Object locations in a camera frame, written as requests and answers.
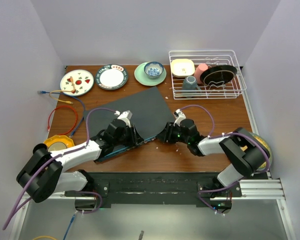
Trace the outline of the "black network switch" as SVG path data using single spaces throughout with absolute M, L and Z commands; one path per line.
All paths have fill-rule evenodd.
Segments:
M 175 120 L 158 88 L 152 87 L 104 104 L 97 110 L 86 110 L 83 117 L 88 124 L 89 138 L 107 129 L 109 123 L 118 119 L 118 116 L 125 111 L 132 112 L 130 125 L 135 125 L 139 135 L 144 139 L 141 145 L 153 141 L 168 122 Z M 124 145 L 116 146 L 112 153 L 103 158 L 100 157 L 95 162 L 103 162 L 134 148 Z

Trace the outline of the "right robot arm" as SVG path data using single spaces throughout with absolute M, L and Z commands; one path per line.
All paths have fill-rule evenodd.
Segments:
M 211 185 L 198 192 L 199 196 L 215 193 L 223 197 L 238 181 L 264 173 L 271 166 L 271 151 L 242 127 L 215 137 L 204 136 L 194 121 L 186 118 L 180 123 L 168 122 L 157 138 L 163 143 L 184 143 L 193 155 L 199 157 L 226 155 L 230 164 L 214 178 Z

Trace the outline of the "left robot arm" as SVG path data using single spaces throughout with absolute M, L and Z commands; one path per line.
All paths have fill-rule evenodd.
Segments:
M 143 141 L 134 124 L 129 126 L 122 119 L 114 119 L 107 129 L 100 130 L 87 142 L 67 149 L 48 151 L 44 143 L 37 144 L 16 181 L 36 203 L 40 203 L 56 191 L 63 172 L 103 158 L 117 146 L 134 148 Z

